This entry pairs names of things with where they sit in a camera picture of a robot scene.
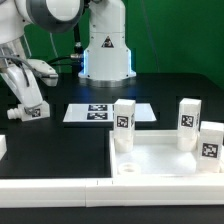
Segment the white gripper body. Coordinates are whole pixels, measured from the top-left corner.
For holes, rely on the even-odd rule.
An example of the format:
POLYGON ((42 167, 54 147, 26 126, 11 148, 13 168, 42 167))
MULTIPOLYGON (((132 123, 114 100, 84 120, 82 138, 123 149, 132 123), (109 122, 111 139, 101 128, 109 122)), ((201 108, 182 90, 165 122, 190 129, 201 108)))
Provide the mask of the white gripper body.
POLYGON ((34 108, 42 103, 43 98, 36 79, 29 69, 22 70, 11 65, 1 71, 1 76, 25 107, 34 108))

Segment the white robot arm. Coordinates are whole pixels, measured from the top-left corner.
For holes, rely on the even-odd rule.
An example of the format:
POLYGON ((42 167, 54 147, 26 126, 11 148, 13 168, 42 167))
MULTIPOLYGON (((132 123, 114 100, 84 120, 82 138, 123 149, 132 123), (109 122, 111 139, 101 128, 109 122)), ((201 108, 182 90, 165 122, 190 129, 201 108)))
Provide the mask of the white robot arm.
POLYGON ((0 0, 0 75, 26 110, 43 102, 36 79, 57 73, 44 61, 26 58, 24 27, 35 24, 64 33, 78 24, 85 9, 90 10, 90 39, 79 78, 97 86, 119 86, 134 78, 122 0, 0 0))

